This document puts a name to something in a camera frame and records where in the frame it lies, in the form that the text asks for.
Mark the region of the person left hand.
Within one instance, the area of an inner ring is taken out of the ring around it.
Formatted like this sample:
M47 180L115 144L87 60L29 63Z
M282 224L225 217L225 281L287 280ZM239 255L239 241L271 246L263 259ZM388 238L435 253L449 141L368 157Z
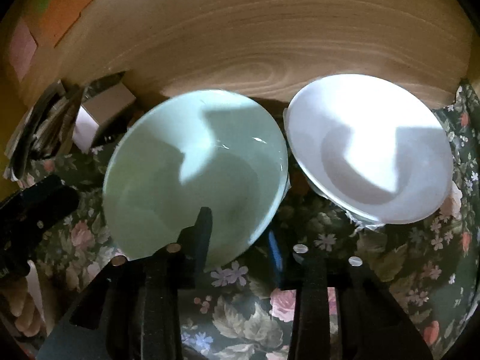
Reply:
M1 295L6 298L9 311L16 318L16 329L26 337L37 335L41 330L42 318L29 293L27 279L24 277L1 287Z

